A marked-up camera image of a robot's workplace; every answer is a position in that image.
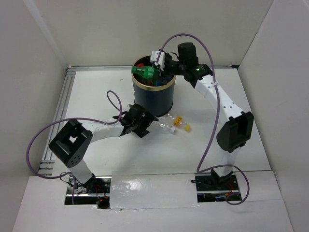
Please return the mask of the blue label clear bottle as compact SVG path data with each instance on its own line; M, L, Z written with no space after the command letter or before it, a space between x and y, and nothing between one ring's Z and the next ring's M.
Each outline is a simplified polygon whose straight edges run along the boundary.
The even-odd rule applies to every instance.
M165 86L165 85L167 85L167 83L163 83L163 82L160 82L160 81L155 82L155 87L160 87L160 86Z

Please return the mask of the crushed clear bottle white cap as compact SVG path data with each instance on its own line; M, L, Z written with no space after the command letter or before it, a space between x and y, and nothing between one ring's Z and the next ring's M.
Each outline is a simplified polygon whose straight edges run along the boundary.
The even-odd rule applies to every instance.
M164 134L175 134L176 132L176 128L165 121L156 121L154 125L157 130Z

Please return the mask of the green bottle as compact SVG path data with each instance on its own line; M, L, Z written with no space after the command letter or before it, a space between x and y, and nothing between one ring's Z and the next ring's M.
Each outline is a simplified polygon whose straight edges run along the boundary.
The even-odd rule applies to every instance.
M133 74L137 74L144 79L152 79L158 80L159 79L159 70L152 66L132 66L131 72Z

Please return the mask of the clear bottle yellow label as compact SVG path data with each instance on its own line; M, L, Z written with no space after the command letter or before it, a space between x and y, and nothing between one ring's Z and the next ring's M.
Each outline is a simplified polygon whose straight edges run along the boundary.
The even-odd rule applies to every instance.
M181 129L185 132L191 131L191 126L185 122L184 118L182 116L179 116L174 113L168 113L166 115L166 119L176 128Z

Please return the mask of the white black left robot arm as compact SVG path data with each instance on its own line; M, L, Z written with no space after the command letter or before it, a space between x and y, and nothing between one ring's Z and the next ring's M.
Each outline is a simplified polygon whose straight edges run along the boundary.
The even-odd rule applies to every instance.
M139 104L128 105L123 112L106 122L91 120L82 124L79 119L73 118L50 142L49 148L76 178L79 189L85 193L93 192L100 183L84 161L89 145L132 132L142 138L149 133L147 129L154 121L158 118Z

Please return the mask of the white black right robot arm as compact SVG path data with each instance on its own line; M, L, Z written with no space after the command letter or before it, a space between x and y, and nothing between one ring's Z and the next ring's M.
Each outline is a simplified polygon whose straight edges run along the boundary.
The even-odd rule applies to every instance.
M199 62L193 43L178 45L177 61L160 49L152 52L151 62L159 69L161 79L167 75L183 76L215 109L215 124L206 149L210 149L212 142L219 147L219 164L211 168L211 185L222 189L232 175L240 149L251 138L253 114L234 103L217 82L213 68Z

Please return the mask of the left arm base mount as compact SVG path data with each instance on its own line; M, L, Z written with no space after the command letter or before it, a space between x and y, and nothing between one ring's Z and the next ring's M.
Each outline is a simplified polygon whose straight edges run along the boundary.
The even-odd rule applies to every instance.
M111 176L97 176L93 185L84 187L70 177L67 184L64 205L94 205L98 209L110 209Z

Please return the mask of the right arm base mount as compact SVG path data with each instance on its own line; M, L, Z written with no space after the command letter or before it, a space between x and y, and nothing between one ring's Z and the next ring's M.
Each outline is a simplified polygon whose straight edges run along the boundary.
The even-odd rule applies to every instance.
M197 202L240 202L242 196L236 175L231 172L227 177L220 178L215 171L206 174L196 174L191 183L197 191Z

